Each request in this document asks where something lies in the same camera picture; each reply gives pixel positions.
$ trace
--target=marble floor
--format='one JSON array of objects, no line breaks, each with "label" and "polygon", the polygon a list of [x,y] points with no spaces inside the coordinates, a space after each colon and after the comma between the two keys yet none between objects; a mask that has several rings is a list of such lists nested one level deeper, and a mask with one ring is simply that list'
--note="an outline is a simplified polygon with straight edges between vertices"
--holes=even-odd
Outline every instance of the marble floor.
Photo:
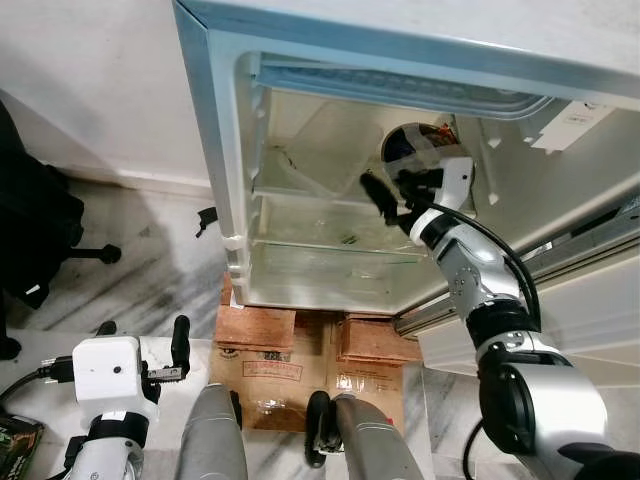
[{"label": "marble floor", "polygon": [[[211,206],[211,200],[77,182],[72,183],[72,192],[85,202],[85,234],[79,246],[91,248],[113,243],[122,248],[123,257],[119,263],[108,266],[92,260],[65,262],[40,310],[33,311],[7,299],[10,327],[24,330],[21,335],[33,337],[34,342],[37,339],[40,347],[34,346],[35,351],[12,368],[2,369],[0,386],[15,378],[16,368],[27,368],[25,362],[37,361],[39,349],[44,355],[50,353],[49,347],[55,342],[72,345],[105,320],[115,320],[120,332],[166,337],[171,333],[173,319],[185,314],[191,319],[191,338],[202,339],[196,348],[198,356],[207,358],[225,270],[217,224],[195,238],[197,212]],[[202,362],[206,371],[208,362]],[[196,375],[183,387],[168,389],[163,401],[170,407],[165,409],[161,404],[164,413],[160,427],[150,432],[150,438],[155,433],[160,439],[150,440],[146,449],[144,478],[173,478],[179,435],[167,435],[163,428],[167,425],[168,431],[173,432],[186,419],[206,378],[206,374]],[[405,438],[425,479],[463,478],[462,449],[469,431],[480,418],[477,380],[407,365],[403,386]],[[74,407],[72,391],[67,390],[68,402],[57,404],[65,411]],[[638,450],[640,394],[637,389],[620,390],[603,391],[607,405],[619,412],[611,419],[619,429],[616,446]],[[12,405],[16,413],[23,414],[36,408],[32,406],[29,410],[28,403],[21,402]],[[74,422],[69,420],[64,426],[53,422],[52,431],[41,447],[47,453],[39,454],[37,468],[34,466],[29,479],[43,478],[59,470],[56,466],[66,438],[73,433],[69,425]],[[245,431],[244,438],[251,479],[348,478],[343,457],[329,457],[325,467],[309,469],[303,460],[300,434]],[[479,480],[531,478],[514,457],[498,451],[483,434],[472,451],[472,471]]]}]

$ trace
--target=freezer compartment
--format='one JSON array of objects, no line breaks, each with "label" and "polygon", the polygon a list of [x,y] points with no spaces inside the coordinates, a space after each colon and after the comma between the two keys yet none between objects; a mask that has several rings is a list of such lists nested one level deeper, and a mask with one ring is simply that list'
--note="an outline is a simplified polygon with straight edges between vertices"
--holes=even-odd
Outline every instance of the freezer compartment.
[{"label": "freezer compartment", "polygon": [[433,270],[417,255],[257,243],[247,301],[393,314],[424,293]]},{"label": "freezer compartment", "polygon": [[[374,125],[380,140],[404,123],[451,125],[474,160],[473,202],[465,213],[521,252],[570,231],[640,184],[637,112],[613,111],[564,151],[550,152],[527,142],[568,102],[550,102],[526,120],[453,116],[267,88],[251,76],[250,60],[241,59],[235,76],[239,142],[224,136],[228,151],[217,160],[230,188],[233,229],[224,228],[223,235],[241,303],[397,313],[446,291],[426,251],[412,246],[397,227],[384,225],[357,181],[359,173],[371,170],[391,186],[380,160],[381,141],[356,148],[346,136],[335,137],[321,174],[334,171],[331,162],[353,155],[361,165],[339,193],[287,172],[306,151],[322,161],[323,143],[332,138],[325,133],[342,133],[340,125],[354,135],[358,126]],[[327,105],[337,108],[325,116],[326,128],[314,126]],[[370,262],[380,264],[375,274],[354,273]]]}]

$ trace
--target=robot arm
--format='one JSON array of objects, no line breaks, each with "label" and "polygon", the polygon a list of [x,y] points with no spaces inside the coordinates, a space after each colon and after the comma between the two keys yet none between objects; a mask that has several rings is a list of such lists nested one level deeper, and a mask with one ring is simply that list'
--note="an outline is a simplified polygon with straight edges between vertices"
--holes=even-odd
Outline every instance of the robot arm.
[{"label": "robot arm", "polygon": [[[519,283],[501,250],[471,226],[416,201],[421,194],[432,195],[446,199],[446,207],[459,208],[468,194],[470,168],[469,159],[461,157],[440,163],[441,178],[400,171],[392,180],[411,210],[403,215],[397,215],[395,199],[380,180],[366,173],[361,184],[387,225],[399,225],[414,243],[426,245],[447,279],[477,352],[485,432],[540,480],[637,480],[640,455],[607,446],[600,394],[542,336],[539,320],[519,299]],[[466,190],[442,192],[465,182]]]},{"label": "robot arm", "polygon": [[421,238],[476,347],[487,435],[541,480],[577,478],[584,466],[575,452],[607,442],[600,394],[541,335],[501,252],[483,235],[440,216]]},{"label": "robot arm", "polygon": [[149,370],[136,337],[114,331],[82,341],[72,354],[82,440],[69,480],[135,480],[141,478],[149,423],[158,419],[160,384],[183,380],[189,372],[189,319],[174,323],[173,365]]}]

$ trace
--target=refrigerator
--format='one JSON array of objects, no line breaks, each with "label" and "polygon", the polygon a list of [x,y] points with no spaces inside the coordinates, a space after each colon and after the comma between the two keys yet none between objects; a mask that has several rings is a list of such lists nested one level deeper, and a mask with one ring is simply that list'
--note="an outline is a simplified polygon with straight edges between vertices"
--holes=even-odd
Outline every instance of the refrigerator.
[{"label": "refrigerator", "polygon": [[[381,144],[410,123],[452,129],[474,164],[462,211],[525,255],[538,278],[557,283],[602,260],[605,237],[633,272],[637,73],[271,4],[174,1],[238,303],[395,315],[423,353],[449,348],[425,363],[467,373],[459,366],[473,350],[444,278],[424,248],[385,226],[358,183],[372,171],[393,187]],[[625,328],[575,351],[639,337],[631,297]]]}]

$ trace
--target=gray robot arm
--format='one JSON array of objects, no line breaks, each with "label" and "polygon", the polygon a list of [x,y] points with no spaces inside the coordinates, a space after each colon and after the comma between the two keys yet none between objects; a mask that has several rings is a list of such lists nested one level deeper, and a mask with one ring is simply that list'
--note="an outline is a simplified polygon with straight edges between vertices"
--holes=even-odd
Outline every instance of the gray robot arm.
[{"label": "gray robot arm", "polygon": [[374,405],[351,395],[335,399],[349,480],[423,480],[400,432]]},{"label": "gray robot arm", "polygon": [[[441,162],[438,175],[401,171],[392,180],[410,209],[403,215],[383,182],[370,173],[360,182],[386,224],[398,225],[414,243],[426,245],[447,279],[477,352],[485,432],[540,480],[638,480],[640,455],[607,445],[600,394],[542,336],[539,317],[521,303],[519,282],[501,250],[429,202],[435,192],[435,200],[444,204],[439,207],[458,209],[468,193],[471,168],[468,159],[453,158]],[[443,189],[456,184],[454,177],[460,188],[444,195]]]},{"label": "gray robot arm", "polygon": [[196,400],[182,434],[175,480],[247,480],[242,434],[229,390],[208,385]]},{"label": "gray robot arm", "polygon": [[497,247],[456,223],[438,217],[421,237],[477,349],[484,429],[539,479],[573,480],[584,466],[572,451],[607,443],[600,394],[542,336]]}]

